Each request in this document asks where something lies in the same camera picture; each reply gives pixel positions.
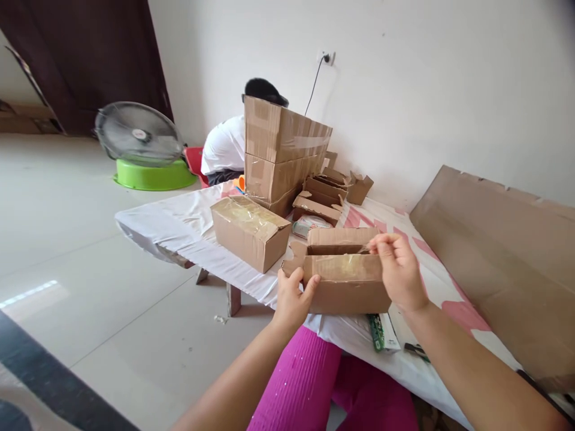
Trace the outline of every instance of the table leg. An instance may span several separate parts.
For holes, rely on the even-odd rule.
[[[233,317],[241,308],[241,290],[226,283],[228,291],[228,317]]]
[[[196,284],[200,284],[208,277],[209,272],[206,271],[204,268],[199,269],[198,278],[196,278]]]

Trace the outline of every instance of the power cord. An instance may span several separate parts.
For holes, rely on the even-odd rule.
[[[310,108],[311,98],[313,97],[313,91],[316,89],[317,76],[319,75],[319,70],[321,69],[323,62],[329,63],[329,54],[325,54],[322,57],[322,60],[319,62],[319,66],[317,67],[317,72],[316,72],[316,79],[314,80],[313,88],[311,89],[310,101],[307,102],[307,108],[305,109],[304,116],[307,115],[307,110]]]

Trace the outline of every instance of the green basin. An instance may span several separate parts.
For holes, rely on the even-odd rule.
[[[196,182],[197,177],[188,171],[183,160],[162,168],[148,168],[116,160],[117,174],[114,181],[121,186],[135,190],[163,192],[183,189]]]

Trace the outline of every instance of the white table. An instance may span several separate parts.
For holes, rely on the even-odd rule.
[[[199,265],[260,303],[275,309],[277,271],[283,258],[266,274],[260,274],[216,241],[210,206],[222,197],[234,194],[238,192],[229,181],[121,211],[116,214],[116,220],[128,238],[158,259],[184,267]],[[408,214],[371,199],[366,199],[361,207],[345,202],[339,226],[375,226],[382,232],[405,235],[420,261],[429,298],[509,366],[520,368],[501,341],[470,307],[445,267],[413,227]],[[293,240],[300,241],[292,235],[290,241]],[[287,250],[285,257],[292,257],[291,250]],[[401,317],[396,316],[392,321],[401,342],[400,333],[407,326]],[[322,339],[386,372],[415,395],[470,428],[469,422],[430,364],[406,351],[395,354],[375,352],[365,316],[310,314],[305,326]]]

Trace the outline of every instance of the pink pants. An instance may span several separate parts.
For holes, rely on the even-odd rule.
[[[347,412],[338,430],[417,430],[407,389],[303,326],[289,342],[248,430],[325,430],[330,400]]]

